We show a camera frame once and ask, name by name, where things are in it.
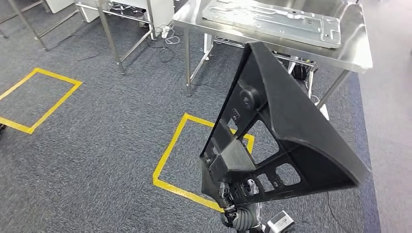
black cable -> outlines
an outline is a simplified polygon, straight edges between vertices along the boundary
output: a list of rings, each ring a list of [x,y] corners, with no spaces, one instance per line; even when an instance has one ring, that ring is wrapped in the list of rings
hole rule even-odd
[[[93,56],[90,56],[90,57],[81,58],[81,59],[77,59],[77,61],[80,62],[80,61],[84,61],[84,60],[87,60],[87,59],[90,59],[90,58],[97,57],[97,56],[100,55],[100,53],[101,53],[101,52],[98,52],[96,55],[93,55]]]
[[[192,83],[193,86],[206,86],[206,85],[208,85],[208,84],[209,84],[209,82],[199,83],[199,84],[197,84],[197,83]]]
[[[160,59],[161,62],[163,62],[163,63],[169,62],[169,61],[171,61],[171,60],[176,56],[176,53],[175,53],[173,50],[171,50],[169,47],[166,47],[166,46],[153,46],[153,45],[151,45],[151,44],[149,43],[148,40],[149,40],[149,39],[146,40],[147,46],[149,46],[150,48],[153,48],[153,49],[161,49],[161,50],[159,51],[159,59]],[[169,58],[169,59],[166,59],[166,60],[162,59],[161,53],[162,53],[162,51],[164,51],[164,50],[169,50],[169,51],[172,53],[172,57]]]
[[[335,214],[332,211],[332,207],[330,206],[330,197],[329,197],[329,192],[326,192],[327,194],[327,205],[329,206],[329,211],[330,214],[332,214],[333,219],[335,219],[336,223],[343,229],[344,232],[349,233],[345,227],[343,227],[343,225],[338,221],[338,219],[336,218]]]

wire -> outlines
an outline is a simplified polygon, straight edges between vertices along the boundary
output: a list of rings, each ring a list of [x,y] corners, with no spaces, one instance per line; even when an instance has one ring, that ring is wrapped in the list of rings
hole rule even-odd
[[[100,55],[100,53],[101,53],[101,52],[98,52],[96,55],[93,55],[93,56],[90,56],[90,57],[81,58],[81,59],[78,59],[77,61],[84,61],[84,60],[87,60],[87,59],[90,59],[90,58],[97,57],[97,56]]]
[[[338,221],[338,219],[336,218],[335,214],[332,211],[332,207],[330,206],[330,197],[329,197],[329,192],[326,191],[327,194],[327,205],[329,206],[329,211],[330,214],[332,214],[333,219],[336,221],[336,223],[343,229],[344,232],[348,233],[348,231],[345,229],[345,227],[343,227],[343,225]]]
[[[165,38],[165,42],[166,42],[166,44],[168,44],[168,45],[176,45],[176,44],[179,44],[180,43],[180,36],[183,36],[184,34],[181,34],[181,35],[176,35],[175,33],[175,30],[174,30],[174,27],[173,26],[169,26],[169,25],[166,25],[166,24],[162,24],[162,25],[160,25],[159,27],[155,27],[154,28],[154,30],[156,31],[156,29],[160,29],[160,31],[159,32],[156,32],[156,33],[162,33],[163,32],[163,28],[161,28],[161,26],[164,26],[164,27],[169,27],[169,31],[172,31],[172,34],[169,36],[169,37],[166,37]]]
[[[304,83],[305,83],[305,87],[306,87],[306,89],[307,90],[309,90],[309,87],[308,87],[308,81],[303,81]],[[310,97],[315,97],[315,99],[316,99],[316,103],[319,103],[321,100],[319,99],[319,97],[317,97],[316,95],[314,95],[314,94],[312,94]]]
[[[199,84],[197,84],[197,83],[192,83],[192,85],[194,85],[194,86],[206,86],[206,85],[208,85],[208,84],[209,84],[209,82],[199,83]]]
[[[159,51],[159,59],[160,59],[160,61],[163,62],[163,63],[167,63],[167,62],[171,61],[171,60],[176,56],[176,53],[175,53],[173,50],[171,50],[170,48],[166,47],[166,46],[153,46],[153,45],[151,45],[151,44],[149,43],[149,39],[146,40],[146,44],[147,44],[147,46],[149,46],[150,48],[153,48],[153,49],[161,49],[161,50]],[[164,51],[164,50],[170,51],[170,52],[172,53],[172,57],[169,58],[169,59],[166,59],[166,60],[162,59],[163,56],[161,55],[161,53],[162,53],[162,51]]]

metal bar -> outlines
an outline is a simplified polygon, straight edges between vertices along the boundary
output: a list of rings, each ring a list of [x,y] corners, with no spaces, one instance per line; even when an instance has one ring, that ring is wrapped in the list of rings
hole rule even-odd
[[[138,48],[138,46],[152,33],[152,30],[146,32],[146,34],[135,44],[133,47],[120,59],[123,62],[134,50]]]
[[[194,72],[192,73],[191,77],[190,77],[190,83],[192,82],[192,80],[194,79],[194,77],[196,76],[197,72],[200,70],[200,67],[202,67],[203,62],[205,62],[205,60],[207,59],[207,57],[209,56],[210,51],[212,51],[213,45],[210,46],[209,50],[205,51],[202,59],[200,60],[199,64],[197,64],[196,69],[194,69]]]
[[[90,10],[95,10],[95,11],[98,11],[98,10],[99,10],[98,8],[95,8],[95,7],[92,7],[92,6],[88,6],[88,5],[84,5],[84,4],[78,4],[78,3],[76,3],[76,6],[84,7],[84,8],[87,8],[87,9],[90,9]],[[119,16],[119,17],[131,19],[131,20],[134,20],[134,21],[139,21],[139,22],[149,23],[149,24],[150,24],[150,22],[147,21],[147,20],[140,19],[140,18],[136,18],[136,17],[133,17],[133,16],[121,15],[121,14],[118,14],[118,13],[116,13],[116,12],[111,12],[111,11],[107,11],[107,10],[103,10],[103,9],[102,9],[102,11],[103,11],[104,13],[108,13],[108,14],[111,14],[111,15],[114,15],[114,16]]]
[[[214,41],[218,42],[218,43],[231,45],[231,46],[234,46],[234,47],[244,49],[244,45],[233,43],[233,42],[230,42],[230,41],[225,41],[225,40],[216,39],[216,38],[214,39]],[[309,66],[309,67],[314,67],[314,65],[310,62],[305,62],[305,61],[302,61],[302,60],[299,60],[299,59],[293,59],[293,58],[286,57],[286,56],[279,55],[279,54],[274,54],[274,56],[279,58],[279,59],[286,60],[286,61],[295,62],[295,63],[301,64],[301,65],[306,65],[306,66]]]
[[[79,13],[79,9],[76,9],[75,11],[73,11],[70,15],[64,17],[61,21],[59,21],[58,23],[56,23],[55,25],[53,25],[50,29],[46,30],[45,32],[41,33],[39,35],[40,38],[44,37],[45,35],[47,35],[49,32],[53,31],[55,28],[57,28],[58,26],[60,26],[62,23],[66,22],[68,19],[70,19],[71,17],[73,17],[75,14]]]
[[[36,33],[36,31],[33,29],[33,27],[30,25],[30,23],[27,21],[26,17],[24,17],[23,13],[20,11],[20,9],[18,8],[16,2],[14,0],[8,0],[10,5],[12,6],[12,8],[14,9],[14,11],[18,14],[18,16],[20,17],[21,21],[23,21],[24,24],[26,24],[26,27],[30,29],[30,31],[32,31],[32,33],[34,34],[34,38],[36,40],[39,41],[39,43],[41,44],[41,46],[43,47],[43,50],[47,50],[46,46],[44,45],[43,41],[39,38],[38,34]]]
[[[49,5],[47,5],[47,3],[44,0],[40,0],[40,2],[42,3],[44,9],[46,10],[46,12],[50,12],[50,7]]]
[[[185,67],[186,67],[186,95],[191,96],[191,80],[190,80],[190,47],[189,47],[189,29],[183,30],[184,46],[185,46]]]
[[[308,81],[308,97],[309,99],[312,98],[312,85],[313,85],[313,75],[316,69],[316,63],[313,63],[314,66],[309,70],[309,81]]]
[[[151,34],[151,39],[152,40],[156,40],[156,27],[155,24],[153,23],[153,12],[152,12],[152,5],[150,3],[150,0],[146,0],[147,2],[147,16],[148,16],[148,20],[149,20],[149,29],[152,30],[152,34]]]
[[[113,41],[112,33],[110,32],[109,24],[107,22],[106,16],[104,15],[103,9],[102,9],[102,3],[101,0],[98,1],[98,12],[100,15],[100,20],[102,21],[104,31],[106,32],[107,39],[109,40],[109,45],[110,48],[112,49],[113,55],[115,56],[116,64],[119,66],[120,73],[124,73],[123,65],[121,64],[121,60],[119,58],[119,53],[117,52],[116,45]]]
[[[292,56],[291,58],[293,58],[294,60],[298,60],[299,57]],[[292,74],[292,71],[295,68],[295,66],[296,66],[296,62],[290,62],[289,63],[289,67],[288,67],[288,73],[289,74]]]
[[[333,85],[329,88],[326,94],[319,101],[319,104],[316,106],[318,109],[320,109],[326,103],[327,99],[339,88],[339,86],[341,86],[341,84],[346,80],[350,73],[352,72],[349,70],[344,70],[339,75],[339,77],[336,79]]]
[[[290,62],[295,62],[295,63],[301,64],[301,65],[306,65],[306,66],[309,66],[309,67],[314,67],[314,66],[315,66],[313,63],[305,62],[305,61],[298,60],[298,59],[293,59],[293,58],[286,57],[286,56],[279,55],[279,54],[274,54],[274,56],[277,57],[277,58],[279,58],[279,59],[282,59],[282,60],[286,60],[286,61],[290,61]]]
[[[237,44],[237,43],[233,43],[233,42],[225,41],[225,40],[221,40],[221,39],[216,39],[216,38],[214,39],[214,41],[218,42],[218,43],[225,44],[225,45],[231,45],[231,46],[234,46],[234,47],[244,49],[244,45],[242,45],[242,44]]]
[[[22,13],[23,13],[23,12],[26,12],[26,11],[28,11],[28,10],[32,9],[33,7],[36,7],[36,6],[40,5],[40,4],[41,4],[41,1],[35,2],[35,3],[31,4],[30,6],[24,7],[24,8],[21,9],[20,11],[21,11]],[[9,20],[13,19],[13,18],[16,17],[16,16],[18,16],[17,13],[14,13],[14,14],[12,14],[12,15],[9,15],[9,16],[7,16],[6,18],[1,19],[1,20],[0,20],[0,24],[4,23],[4,22],[6,22],[6,21],[9,21]]]

white connector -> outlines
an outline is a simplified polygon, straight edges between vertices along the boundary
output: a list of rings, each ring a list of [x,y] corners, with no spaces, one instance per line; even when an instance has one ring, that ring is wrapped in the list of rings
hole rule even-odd
[[[164,27],[163,27],[163,30],[162,30],[162,38],[163,38],[163,39],[166,39],[166,38],[167,38],[170,29],[171,29],[171,28],[170,28],[169,26],[164,26]]]

metal frame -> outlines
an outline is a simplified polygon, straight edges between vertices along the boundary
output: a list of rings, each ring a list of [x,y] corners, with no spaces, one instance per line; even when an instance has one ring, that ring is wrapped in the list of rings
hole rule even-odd
[[[75,5],[77,7],[82,7],[82,8],[95,10],[95,11],[99,12],[100,20],[102,21],[104,32],[106,33],[107,40],[109,41],[109,46],[110,46],[110,48],[113,52],[113,55],[115,57],[116,64],[119,66],[120,73],[125,74],[123,64],[122,64],[123,61],[126,60],[126,58],[129,57],[130,54],[132,54],[132,52],[135,51],[138,48],[138,46],[148,36],[151,36],[152,40],[155,40],[155,38],[156,38],[155,27],[154,27],[154,25],[151,21],[152,10],[150,9],[151,8],[150,7],[150,1],[147,0],[147,4],[148,4],[147,12],[148,12],[148,18],[149,18],[148,20],[144,20],[144,19],[141,19],[141,18],[133,17],[133,16],[121,15],[121,14],[118,14],[116,12],[111,12],[111,11],[104,10],[103,7],[102,7],[102,0],[98,0],[97,2],[98,2],[97,8],[92,7],[92,6],[88,6],[88,5],[84,5],[84,4],[81,4],[81,3],[76,3]],[[105,13],[111,14],[111,15],[114,15],[114,16],[119,16],[119,17],[122,17],[122,18],[131,19],[131,20],[138,21],[138,22],[147,23],[147,24],[149,24],[149,31],[145,35],[143,35],[142,38],[139,41],[137,41],[137,43],[135,43],[135,45],[133,45],[123,56],[120,56],[118,50],[116,49],[116,45],[115,45],[115,42],[113,40],[113,36],[112,36],[111,31],[110,31],[109,23],[107,22],[107,17],[105,15]]]
[[[196,76],[197,72],[199,71],[200,67],[202,66],[202,64],[205,62],[205,60],[209,60],[208,56],[210,54],[210,51],[213,48],[213,42],[218,42],[218,43],[234,46],[234,47],[241,48],[241,49],[244,48],[244,45],[240,44],[240,43],[233,43],[233,42],[227,41],[227,40],[222,40],[222,39],[219,39],[219,38],[214,38],[210,42],[211,46],[209,45],[209,49],[204,50],[205,54],[202,57],[202,59],[200,60],[199,64],[196,66],[196,69],[193,71],[193,73],[191,73],[191,71],[190,71],[189,29],[185,28],[184,32],[185,32],[185,36],[184,36],[185,44],[184,44],[184,46],[185,46],[185,63],[186,63],[186,95],[191,96],[192,95],[192,92],[191,92],[192,81],[193,81],[194,77]],[[209,34],[205,34],[205,48],[207,47],[207,42],[206,42],[207,37],[206,37],[206,35],[209,35]],[[279,55],[279,54],[274,54],[274,56],[278,59],[282,59],[282,60],[286,60],[286,61],[291,62],[291,64],[288,67],[289,74],[291,74],[291,72],[293,70],[293,67],[296,64],[301,64],[301,65],[310,67],[309,81],[308,81],[308,97],[310,98],[312,96],[313,76],[314,76],[314,71],[315,71],[315,68],[316,68],[316,63],[305,62],[305,61],[299,60],[298,57],[295,57],[295,56],[286,57],[286,56],[282,56],[282,55]],[[335,83],[328,89],[326,94],[320,99],[320,101],[317,105],[318,109],[320,109],[326,103],[326,101],[329,99],[329,97],[339,88],[339,86],[346,80],[346,78],[351,73],[352,72],[349,71],[349,70],[343,70],[342,71],[342,73],[336,79]]]
[[[51,31],[53,31],[55,28],[57,28],[58,26],[60,26],[61,24],[63,24],[64,22],[66,22],[68,19],[70,19],[71,17],[73,17],[75,14],[77,14],[79,12],[79,10],[76,9],[74,12],[72,12],[68,16],[64,17],[61,21],[54,24],[51,28],[49,28],[49,29],[45,30],[44,32],[38,34],[34,30],[34,28],[31,26],[31,24],[28,22],[28,20],[23,15],[23,13],[30,10],[30,9],[32,9],[32,8],[34,8],[34,7],[36,7],[36,6],[38,6],[38,5],[40,5],[40,4],[43,5],[43,7],[46,9],[46,12],[49,12],[50,9],[49,9],[48,5],[46,4],[46,2],[44,2],[44,0],[40,0],[40,1],[37,1],[37,2],[27,6],[27,7],[24,7],[23,9],[20,9],[17,6],[15,0],[8,0],[8,1],[9,1],[10,5],[12,6],[13,10],[15,11],[15,13],[7,16],[6,18],[1,19],[0,24],[2,24],[4,22],[7,22],[7,21],[13,19],[16,16],[19,16],[21,21],[23,21],[23,23],[26,25],[26,27],[34,34],[34,39],[39,41],[39,43],[40,43],[43,50],[47,50],[47,47],[44,44],[44,42],[41,40],[41,38],[44,37],[45,35],[47,35],[48,33],[50,33]],[[4,38],[7,38],[7,36],[1,30],[0,30],[0,36],[4,37]]]

